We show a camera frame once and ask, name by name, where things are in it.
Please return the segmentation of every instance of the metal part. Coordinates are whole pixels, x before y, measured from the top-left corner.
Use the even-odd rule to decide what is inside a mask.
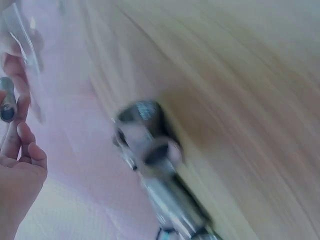
[[[204,235],[199,235],[192,240],[222,240],[222,238],[217,235],[217,234],[204,234]]]
[[[123,160],[129,165],[129,167],[135,171],[137,170],[137,165],[134,159],[134,154],[129,148],[123,132],[120,129],[115,131],[113,136],[113,144],[118,147]]]
[[[157,240],[222,240],[207,231],[210,219],[177,175],[182,149],[160,105],[136,102],[117,115],[114,126],[113,143],[137,170],[156,213]]]
[[[171,149],[176,148],[175,146],[177,145],[172,140],[175,137],[172,131],[168,130],[169,127],[166,124],[164,113],[156,101],[145,100],[131,104],[120,111],[116,117],[114,126],[113,143],[120,148],[119,150],[124,160],[131,169],[145,165],[139,161],[142,158],[142,154],[159,144],[159,138],[162,141],[166,138],[164,145],[173,146]]]
[[[6,92],[6,96],[0,105],[0,118],[7,123],[12,122],[17,114],[17,102],[15,98],[14,83],[9,77],[0,78],[0,90]]]
[[[205,229],[208,224],[206,216],[176,177],[145,179],[144,184],[158,216],[168,217],[172,227],[184,239],[190,240]]]

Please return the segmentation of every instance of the wood grain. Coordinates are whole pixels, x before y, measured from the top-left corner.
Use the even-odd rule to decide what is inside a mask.
[[[320,2],[76,2],[110,116],[156,98],[225,240],[320,239]]]

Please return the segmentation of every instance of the pink cloth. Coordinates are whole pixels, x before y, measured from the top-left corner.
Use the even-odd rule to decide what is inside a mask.
[[[112,144],[113,123],[90,84],[73,13],[57,3],[63,4],[23,1],[44,38],[46,123],[32,113],[27,122],[48,155],[49,174],[16,239],[153,240],[155,215],[138,176]]]

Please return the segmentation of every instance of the metal socket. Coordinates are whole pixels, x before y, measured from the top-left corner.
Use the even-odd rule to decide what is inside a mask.
[[[0,78],[0,90],[6,92],[6,96],[0,105],[0,118],[6,123],[10,123],[15,119],[18,110],[15,86],[9,77]]]
[[[143,183],[157,215],[169,217],[183,239],[190,240],[205,229],[208,219],[176,177],[145,179]]]

